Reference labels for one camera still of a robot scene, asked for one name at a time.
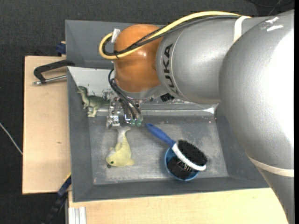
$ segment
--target yellow cable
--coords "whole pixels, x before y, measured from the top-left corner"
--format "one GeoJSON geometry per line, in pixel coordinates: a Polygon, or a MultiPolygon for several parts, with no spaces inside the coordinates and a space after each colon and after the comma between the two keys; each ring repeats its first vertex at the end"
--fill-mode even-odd
{"type": "MultiPolygon", "coordinates": [[[[190,14],[186,17],[182,17],[176,21],[174,21],[173,23],[167,25],[166,27],[164,27],[163,29],[161,29],[160,31],[158,31],[157,33],[153,34],[152,36],[148,37],[147,39],[150,39],[150,38],[153,38],[153,37],[156,37],[164,32],[167,32],[169,31],[170,29],[176,27],[177,25],[185,22],[185,21],[188,21],[190,19],[194,19],[194,18],[198,18],[198,17],[203,17],[203,16],[217,16],[217,15],[236,15],[236,16],[241,16],[239,14],[234,14],[234,13],[227,13],[227,12],[218,12],[218,11],[210,11],[210,12],[200,12],[200,13],[194,13],[194,14],[190,14]]],[[[109,59],[109,60],[113,60],[113,59],[117,59],[117,58],[121,58],[121,57],[125,57],[135,51],[137,51],[138,49],[140,49],[141,47],[143,47],[144,45],[140,46],[140,47],[137,47],[135,49],[132,49],[130,51],[127,51],[123,54],[119,54],[117,55],[117,57],[115,55],[112,55],[112,56],[108,56],[106,54],[104,54],[104,52],[102,51],[102,48],[103,48],[103,45],[104,45],[104,42],[109,39],[111,36],[112,36],[113,32],[112,33],[109,33],[108,35],[106,35],[102,41],[100,42],[100,46],[99,46],[99,53],[100,55],[105,58],[105,59],[109,59]]]]}

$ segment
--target black cord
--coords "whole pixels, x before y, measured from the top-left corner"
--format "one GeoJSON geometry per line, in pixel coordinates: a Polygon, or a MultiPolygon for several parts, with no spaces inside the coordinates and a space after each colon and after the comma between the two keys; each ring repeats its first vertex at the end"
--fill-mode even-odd
{"type": "Polygon", "coordinates": [[[284,6],[289,5],[290,3],[292,3],[294,0],[290,0],[289,2],[286,2],[285,4],[282,4],[282,5],[280,5],[280,2],[282,0],[279,0],[278,3],[275,6],[268,6],[268,5],[264,5],[264,4],[259,4],[257,2],[254,2],[253,0],[247,0],[247,1],[253,3],[253,4],[257,5],[257,6],[260,6],[260,7],[267,7],[267,8],[273,8],[273,9],[275,9],[278,4],[279,4],[279,7],[284,7],[284,6]]]}
{"type": "Polygon", "coordinates": [[[154,32],[150,33],[150,34],[147,34],[146,36],[144,36],[143,38],[139,39],[138,41],[136,41],[135,43],[131,44],[129,47],[125,48],[124,50],[121,50],[121,51],[113,51],[113,52],[107,52],[105,51],[105,45],[111,40],[111,38],[107,39],[103,46],[102,46],[102,51],[105,55],[107,56],[116,56],[116,55],[120,55],[120,54],[123,54],[123,53],[126,53],[128,51],[131,51],[135,48],[138,48],[140,46],[143,46],[149,42],[152,42],[162,36],[165,36],[167,34],[170,34],[170,33],[173,33],[173,32],[176,32],[180,29],[183,29],[183,28],[186,28],[188,26],[191,26],[195,23],[202,23],[202,22],[205,22],[205,21],[210,21],[210,20],[215,20],[215,19],[231,19],[231,18],[239,18],[240,16],[238,15],[218,15],[218,16],[210,16],[210,17],[206,17],[206,18],[200,18],[200,19],[196,19],[195,21],[190,21],[190,22],[184,22],[182,23],[181,25],[178,25],[172,29],[170,29],[169,31],[166,31],[166,32],[163,32],[162,34],[158,35],[158,36],[155,36],[153,38],[150,38],[150,39],[147,39],[145,41],[143,41],[144,39],[146,39],[147,37],[151,36],[152,34],[154,33],[157,33],[159,30],[161,30],[162,28],[159,28],[157,30],[155,30],[154,32]]]}
{"type": "Polygon", "coordinates": [[[134,102],[132,100],[130,100],[128,97],[126,97],[122,91],[120,90],[120,88],[116,85],[115,83],[115,79],[111,79],[111,74],[114,71],[114,69],[112,69],[109,74],[108,74],[108,82],[111,86],[111,88],[120,96],[120,98],[122,99],[122,101],[125,103],[125,105],[128,107],[128,109],[131,111],[133,119],[136,119],[135,113],[132,109],[132,107],[130,106],[130,104],[137,110],[137,112],[139,114],[141,114],[140,109],[134,104],[134,102]]]}

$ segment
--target yellow rubber duck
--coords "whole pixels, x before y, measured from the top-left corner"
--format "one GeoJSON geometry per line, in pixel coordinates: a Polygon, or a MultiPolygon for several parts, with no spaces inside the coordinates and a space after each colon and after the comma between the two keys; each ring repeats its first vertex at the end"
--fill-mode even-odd
{"type": "Polygon", "coordinates": [[[124,167],[134,165],[135,161],[131,159],[131,149],[127,141],[125,133],[131,128],[118,127],[118,137],[115,147],[110,148],[110,152],[106,157],[106,162],[108,165],[115,167],[124,167]]]}

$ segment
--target black carpet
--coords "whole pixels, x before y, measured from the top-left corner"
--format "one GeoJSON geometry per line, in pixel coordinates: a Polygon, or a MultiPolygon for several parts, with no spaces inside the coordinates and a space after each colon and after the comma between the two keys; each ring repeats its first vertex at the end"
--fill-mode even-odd
{"type": "MultiPolygon", "coordinates": [[[[0,0],[0,122],[22,148],[23,56],[56,56],[65,19],[167,24],[198,11],[261,16],[294,8],[292,0],[253,1],[0,0]]],[[[22,156],[0,129],[0,224],[40,223],[53,204],[54,194],[23,196],[21,182],[22,156]]],[[[63,222],[60,214],[55,223],[63,222]]]]}

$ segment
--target clamp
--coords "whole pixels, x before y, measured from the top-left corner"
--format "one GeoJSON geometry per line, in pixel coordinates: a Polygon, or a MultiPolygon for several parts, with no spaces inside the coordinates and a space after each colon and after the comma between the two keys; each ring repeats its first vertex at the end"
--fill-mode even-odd
{"type": "Polygon", "coordinates": [[[50,78],[50,79],[45,79],[45,77],[43,77],[43,75],[42,75],[43,72],[46,72],[49,70],[54,70],[54,69],[64,67],[64,66],[75,66],[75,63],[70,60],[62,60],[59,62],[54,62],[54,63],[50,63],[47,65],[42,65],[42,66],[36,67],[33,71],[33,74],[35,75],[35,77],[37,79],[39,79],[39,81],[35,81],[35,82],[33,82],[33,84],[44,84],[47,82],[66,78],[67,75],[58,76],[58,77],[54,77],[54,78],[50,78]]]}

